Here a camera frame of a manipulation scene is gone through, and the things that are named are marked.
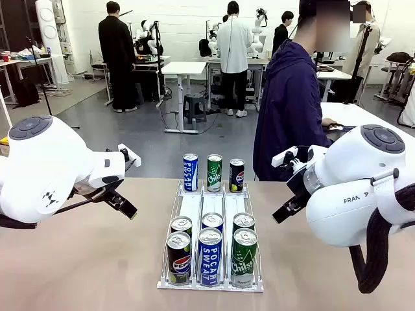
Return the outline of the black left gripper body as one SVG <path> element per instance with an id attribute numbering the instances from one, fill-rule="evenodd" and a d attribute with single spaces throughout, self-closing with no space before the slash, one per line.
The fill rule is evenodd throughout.
<path id="1" fill-rule="evenodd" d="M 79 195 L 85 198 L 86 200 L 90 200 L 93 203 L 98 203 L 104 199 L 109 188 L 109 185 L 94 188 L 91 185 L 87 185 L 86 183 L 76 183 L 73 186 L 72 193 L 75 195 Z"/>

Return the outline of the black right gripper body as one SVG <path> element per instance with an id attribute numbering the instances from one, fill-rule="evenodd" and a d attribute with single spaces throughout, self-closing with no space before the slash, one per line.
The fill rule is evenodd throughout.
<path id="1" fill-rule="evenodd" d="M 303 179 L 304 173 L 297 173 L 291 177 L 288 182 L 287 186 L 290 189 L 290 191 L 293 193 L 293 195 L 296 198 L 310 198 L 311 194 L 307 190 L 305 186 L 305 182 Z"/>

